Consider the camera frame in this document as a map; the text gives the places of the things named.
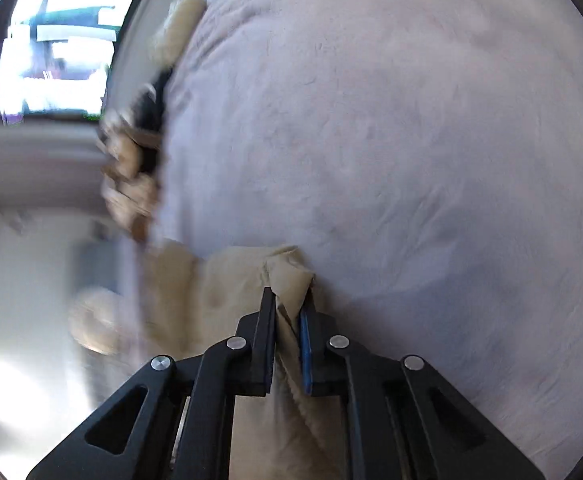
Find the white bed sheet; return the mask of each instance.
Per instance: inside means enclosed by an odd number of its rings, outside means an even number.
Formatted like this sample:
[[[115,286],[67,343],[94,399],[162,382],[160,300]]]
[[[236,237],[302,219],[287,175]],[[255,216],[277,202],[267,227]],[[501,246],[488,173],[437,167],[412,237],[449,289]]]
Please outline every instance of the white bed sheet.
[[[298,244],[344,332],[416,352],[543,470],[583,453],[583,18],[569,0],[208,0],[158,227]]]

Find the khaki garment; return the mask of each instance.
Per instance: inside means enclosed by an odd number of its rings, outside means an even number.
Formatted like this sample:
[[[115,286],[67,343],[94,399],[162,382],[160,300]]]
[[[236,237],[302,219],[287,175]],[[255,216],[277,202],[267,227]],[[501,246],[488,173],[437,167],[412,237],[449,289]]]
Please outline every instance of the khaki garment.
[[[264,287],[272,288],[277,297],[272,392],[236,398],[230,478],[343,478],[339,402],[302,391],[297,317],[313,273],[301,264],[299,251],[229,248],[203,261],[169,242],[150,256],[149,279],[156,351],[176,359],[234,335],[240,317],[260,308]]]

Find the round metal rivet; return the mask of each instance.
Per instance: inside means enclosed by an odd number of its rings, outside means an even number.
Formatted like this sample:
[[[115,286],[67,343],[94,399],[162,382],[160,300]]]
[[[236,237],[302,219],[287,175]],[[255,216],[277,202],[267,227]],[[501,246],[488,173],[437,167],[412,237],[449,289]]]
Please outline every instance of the round metal rivet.
[[[159,355],[152,359],[152,368],[155,370],[167,370],[171,366],[171,359],[166,355]]]
[[[425,367],[425,361],[417,355],[408,355],[403,362],[405,363],[405,368],[409,370],[418,371]]]
[[[344,335],[334,335],[329,339],[329,344],[334,348],[347,348],[349,339]]]
[[[245,341],[245,338],[239,335],[235,335],[227,339],[227,346],[232,350],[240,350],[241,348],[245,348],[247,343],[248,342]]]

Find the window pane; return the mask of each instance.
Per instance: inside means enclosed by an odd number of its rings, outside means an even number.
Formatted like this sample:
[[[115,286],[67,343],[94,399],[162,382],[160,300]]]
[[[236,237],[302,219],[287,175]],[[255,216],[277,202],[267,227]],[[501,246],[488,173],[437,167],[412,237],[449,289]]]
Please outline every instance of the window pane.
[[[100,114],[132,0],[18,0],[0,57],[0,111]]]

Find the triangular cutout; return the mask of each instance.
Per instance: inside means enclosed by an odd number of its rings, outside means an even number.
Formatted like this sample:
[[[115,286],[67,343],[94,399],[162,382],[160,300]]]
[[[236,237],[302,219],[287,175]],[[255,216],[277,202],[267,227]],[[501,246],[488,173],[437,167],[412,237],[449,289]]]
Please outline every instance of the triangular cutout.
[[[147,388],[144,386],[137,386],[127,393],[87,432],[87,443],[114,455],[121,454],[127,446],[146,396]]]
[[[485,435],[440,390],[431,388],[429,398],[443,430],[459,451],[469,451],[485,443]]]

